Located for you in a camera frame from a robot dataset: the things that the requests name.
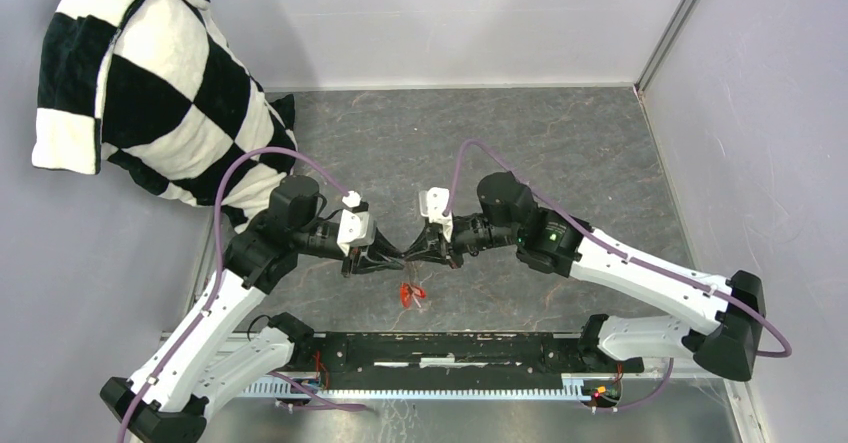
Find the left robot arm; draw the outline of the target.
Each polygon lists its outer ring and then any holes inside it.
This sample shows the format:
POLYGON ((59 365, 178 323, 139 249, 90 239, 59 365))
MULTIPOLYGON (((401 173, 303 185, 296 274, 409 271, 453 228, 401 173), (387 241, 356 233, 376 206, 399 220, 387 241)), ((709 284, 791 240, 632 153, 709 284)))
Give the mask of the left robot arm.
POLYGON ((211 416, 273 370, 306 368, 313 330, 289 314, 225 359, 213 359, 236 326, 292 272, 301 255, 341 262, 341 272, 401 270, 403 254, 353 195, 337 222, 320 213, 318 183, 290 176, 269 206, 229 243, 208 289, 162 347, 130 377, 113 377, 100 396, 123 429, 143 442, 196 442, 211 416))

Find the metal key organizer red handle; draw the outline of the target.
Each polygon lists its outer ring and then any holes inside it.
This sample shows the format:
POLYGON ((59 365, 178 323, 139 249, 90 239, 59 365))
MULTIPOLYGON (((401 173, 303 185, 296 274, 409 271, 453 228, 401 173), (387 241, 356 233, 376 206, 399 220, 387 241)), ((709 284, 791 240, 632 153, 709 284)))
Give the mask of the metal key organizer red handle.
POLYGON ((421 262, 405 263, 404 275, 399 287, 400 302, 404 309, 409 309, 413 305, 421 307, 421 301, 427 297, 426 290, 423 288, 424 279, 420 275, 422 266, 421 262))

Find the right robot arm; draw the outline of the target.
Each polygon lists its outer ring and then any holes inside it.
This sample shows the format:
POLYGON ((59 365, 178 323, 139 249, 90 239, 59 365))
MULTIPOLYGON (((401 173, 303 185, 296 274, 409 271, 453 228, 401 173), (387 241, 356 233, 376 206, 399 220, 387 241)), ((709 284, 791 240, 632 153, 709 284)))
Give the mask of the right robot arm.
POLYGON ((510 172, 479 182, 478 213, 445 215, 449 197, 439 187, 420 193, 425 226, 405 251, 406 260, 459 268, 464 255, 513 246, 532 270, 599 284, 661 310, 654 317, 591 316, 577 345, 585 368, 683 358, 728 380, 751 380, 765 318, 757 275, 703 273, 627 246, 583 220, 540 206, 510 172))

